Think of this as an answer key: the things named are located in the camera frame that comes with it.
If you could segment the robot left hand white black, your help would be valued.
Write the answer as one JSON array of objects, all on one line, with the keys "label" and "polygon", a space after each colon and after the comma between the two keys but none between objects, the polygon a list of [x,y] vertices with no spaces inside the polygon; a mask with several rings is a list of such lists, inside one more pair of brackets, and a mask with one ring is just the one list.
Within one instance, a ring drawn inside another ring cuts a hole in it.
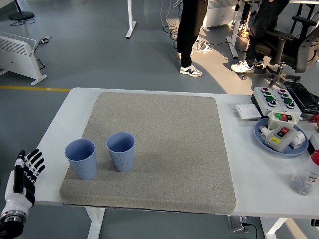
[{"label": "robot left hand white black", "polygon": [[2,218],[14,214],[28,217],[28,211],[35,203],[35,184],[44,169],[44,158],[39,149],[29,154],[22,150],[18,154],[6,186],[6,205],[1,213]]}]

